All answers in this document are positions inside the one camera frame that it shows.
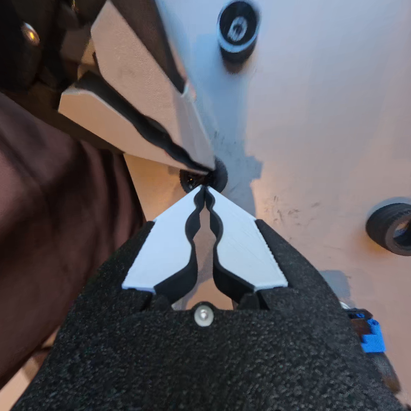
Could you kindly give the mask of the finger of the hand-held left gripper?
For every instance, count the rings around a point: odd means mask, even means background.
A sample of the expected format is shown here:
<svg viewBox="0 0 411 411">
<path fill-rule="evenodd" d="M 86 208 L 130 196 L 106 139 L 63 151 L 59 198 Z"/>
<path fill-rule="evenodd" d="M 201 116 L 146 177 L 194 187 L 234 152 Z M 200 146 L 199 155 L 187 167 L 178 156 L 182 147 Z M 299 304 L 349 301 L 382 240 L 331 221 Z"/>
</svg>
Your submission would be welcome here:
<svg viewBox="0 0 411 411">
<path fill-rule="evenodd" d="M 75 82 L 60 97 L 58 111 L 127 155 L 208 174 L 154 119 L 136 110 L 107 82 Z"/>
<path fill-rule="evenodd" d="M 156 1 L 105 1 L 91 27 L 104 80 L 141 114 L 153 145 L 186 168 L 215 169 L 196 92 L 168 41 Z"/>
</svg>

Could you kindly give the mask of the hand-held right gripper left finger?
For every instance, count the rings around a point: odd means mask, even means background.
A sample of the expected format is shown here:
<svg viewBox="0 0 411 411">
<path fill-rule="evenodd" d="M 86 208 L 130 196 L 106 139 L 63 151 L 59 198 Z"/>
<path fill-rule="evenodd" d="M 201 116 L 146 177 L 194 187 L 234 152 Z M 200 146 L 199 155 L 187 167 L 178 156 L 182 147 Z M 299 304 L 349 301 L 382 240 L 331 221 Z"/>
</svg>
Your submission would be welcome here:
<svg viewBox="0 0 411 411">
<path fill-rule="evenodd" d="M 188 294 L 198 278 L 194 237 L 205 204 L 200 186 L 166 209 L 152 222 L 122 288 L 164 296 L 171 304 Z"/>
</svg>

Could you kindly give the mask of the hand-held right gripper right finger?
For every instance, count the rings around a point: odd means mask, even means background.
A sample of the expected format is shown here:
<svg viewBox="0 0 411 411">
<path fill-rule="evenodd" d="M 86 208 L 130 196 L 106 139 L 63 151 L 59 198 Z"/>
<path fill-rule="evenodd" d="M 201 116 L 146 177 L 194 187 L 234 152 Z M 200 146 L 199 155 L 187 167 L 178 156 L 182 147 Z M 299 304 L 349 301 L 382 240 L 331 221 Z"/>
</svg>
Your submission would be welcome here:
<svg viewBox="0 0 411 411">
<path fill-rule="evenodd" d="M 213 188 L 205 189 L 205 203 L 216 237 L 213 280 L 218 290 L 240 302 L 245 294 L 288 287 L 256 218 Z"/>
</svg>

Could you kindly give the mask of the black toy wheel with tire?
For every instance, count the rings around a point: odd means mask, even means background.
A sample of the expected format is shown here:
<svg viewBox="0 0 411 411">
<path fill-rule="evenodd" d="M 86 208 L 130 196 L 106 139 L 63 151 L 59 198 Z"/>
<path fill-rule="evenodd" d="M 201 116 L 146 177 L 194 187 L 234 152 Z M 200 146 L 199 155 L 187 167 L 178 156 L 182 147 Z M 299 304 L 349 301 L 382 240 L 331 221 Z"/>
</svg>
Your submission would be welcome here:
<svg viewBox="0 0 411 411">
<path fill-rule="evenodd" d="M 212 187 L 221 193 L 228 182 L 228 172 L 225 164 L 219 157 L 214 157 L 215 170 L 206 175 L 197 174 L 188 170 L 180 170 L 179 180 L 182 189 L 189 193 L 199 186 Z"/>
</svg>

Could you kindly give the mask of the grey desk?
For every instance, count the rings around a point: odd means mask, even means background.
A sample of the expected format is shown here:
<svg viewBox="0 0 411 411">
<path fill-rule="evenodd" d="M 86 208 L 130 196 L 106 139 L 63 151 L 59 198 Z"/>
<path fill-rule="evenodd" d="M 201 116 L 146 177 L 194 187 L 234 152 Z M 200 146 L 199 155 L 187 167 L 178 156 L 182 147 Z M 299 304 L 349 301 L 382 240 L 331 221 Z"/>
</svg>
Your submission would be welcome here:
<svg viewBox="0 0 411 411">
<path fill-rule="evenodd" d="M 236 74 L 217 46 L 225 3 L 159 5 L 227 167 L 223 194 L 373 313 L 410 404 L 410 257 L 365 232 L 376 209 L 410 203 L 410 1 L 256 1 Z"/>
</svg>

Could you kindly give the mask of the glossy black toy wheel rim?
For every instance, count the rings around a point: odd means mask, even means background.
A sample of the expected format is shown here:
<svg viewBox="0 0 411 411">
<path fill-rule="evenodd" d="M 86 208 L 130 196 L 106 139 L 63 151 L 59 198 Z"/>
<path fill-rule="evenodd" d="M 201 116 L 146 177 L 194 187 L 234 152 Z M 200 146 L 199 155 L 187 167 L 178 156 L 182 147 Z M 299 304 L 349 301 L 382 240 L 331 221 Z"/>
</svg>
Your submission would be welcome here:
<svg viewBox="0 0 411 411">
<path fill-rule="evenodd" d="M 252 55 L 259 35 L 261 13 L 254 1 L 228 2 L 217 20 L 217 42 L 224 62 L 240 66 Z"/>
</svg>

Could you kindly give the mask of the loose black rubber toy tire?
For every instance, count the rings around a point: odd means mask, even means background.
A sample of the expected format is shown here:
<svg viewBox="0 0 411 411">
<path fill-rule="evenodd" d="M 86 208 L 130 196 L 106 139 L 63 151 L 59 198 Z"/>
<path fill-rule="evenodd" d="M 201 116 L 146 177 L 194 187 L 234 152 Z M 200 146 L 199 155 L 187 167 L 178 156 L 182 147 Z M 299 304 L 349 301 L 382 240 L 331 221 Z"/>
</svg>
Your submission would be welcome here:
<svg viewBox="0 0 411 411">
<path fill-rule="evenodd" d="M 393 203 L 378 208 L 368 218 L 365 228 L 379 246 L 396 255 L 411 255 L 410 204 Z"/>
</svg>

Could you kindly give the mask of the toy brick car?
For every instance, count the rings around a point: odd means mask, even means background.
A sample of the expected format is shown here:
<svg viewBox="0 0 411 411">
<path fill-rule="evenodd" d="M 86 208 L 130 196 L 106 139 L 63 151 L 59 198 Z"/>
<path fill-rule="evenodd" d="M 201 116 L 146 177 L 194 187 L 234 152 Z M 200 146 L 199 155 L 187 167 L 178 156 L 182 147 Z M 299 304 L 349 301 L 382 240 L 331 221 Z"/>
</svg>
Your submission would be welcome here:
<svg viewBox="0 0 411 411">
<path fill-rule="evenodd" d="M 400 382 L 386 355 L 386 345 L 380 323 L 368 310 L 350 307 L 343 301 L 340 301 L 340 305 L 345 310 L 360 340 L 363 352 L 373 362 L 381 380 L 393 394 L 398 394 L 401 391 Z"/>
</svg>

